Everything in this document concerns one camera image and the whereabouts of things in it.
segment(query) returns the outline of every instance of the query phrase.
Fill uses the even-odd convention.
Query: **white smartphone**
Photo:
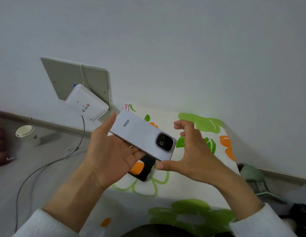
[[[177,141],[126,110],[117,116],[110,132],[159,161],[171,159]]]

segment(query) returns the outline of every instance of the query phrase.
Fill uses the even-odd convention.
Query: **white wall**
[[[0,110],[81,128],[40,56],[106,68],[116,106],[222,119],[237,161],[306,177],[306,0],[0,0]]]

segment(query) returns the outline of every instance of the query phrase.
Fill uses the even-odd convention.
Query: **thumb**
[[[116,121],[116,113],[113,111],[111,115],[96,130],[99,133],[108,134],[114,122]]]
[[[179,163],[178,161],[174,161],[174,160],[164,160],[164,161],[159,162],[156,165],[156,168],[158,170],[179,172]]]

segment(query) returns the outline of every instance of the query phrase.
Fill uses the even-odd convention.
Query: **floral tablecloth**
[[[123,109],[177,138],[172,160],[182,158],[185,139],[180,136],[180,130],[173,128],[173,122],[178,119],[192,121],[212,153],[239,173],[229,136],[220,120],[132,104],[126,104]],[[81,234],[115,237],[151,223],[173,225],[196,236],[213,236],[228,231],[228,224],[233,219],[225,199],[213,186],[153,167],[145,182],[126,174],[106,190]]]

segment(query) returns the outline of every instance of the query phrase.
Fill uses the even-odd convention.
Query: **black camera module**
[[[160,133],[156,139],[156,145],[165,151],[170,151],[173,147],[173,144],[173,139],[163,133]]]

